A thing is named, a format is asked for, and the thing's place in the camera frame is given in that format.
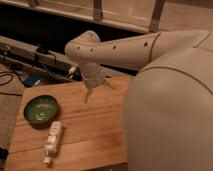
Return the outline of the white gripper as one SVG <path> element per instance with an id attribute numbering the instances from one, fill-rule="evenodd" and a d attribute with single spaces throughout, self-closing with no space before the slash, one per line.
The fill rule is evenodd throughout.
<path id="1" fill-rule="evenodd" d="M 92 88 L 104 83 L 105 86 L 114 89 L 113 84 L 105 79 L 105 74 L 99 64 L 88 63 L 80 66 L 83 82 L 88 89 L 85 94 L 84 102 L 87 103 L 92 94 Z"/>

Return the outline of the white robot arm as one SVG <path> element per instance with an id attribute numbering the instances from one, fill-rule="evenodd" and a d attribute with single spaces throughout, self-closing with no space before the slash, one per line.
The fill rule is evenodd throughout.
<path id="1" fill-rule="evenodd" d="M 123 109 L 130 171 L 213 171 L 213 31 L 105 42 L 86 31 L 65 54 L 89 89 L 105 82 L 102 64 L 137 72 Z"/>

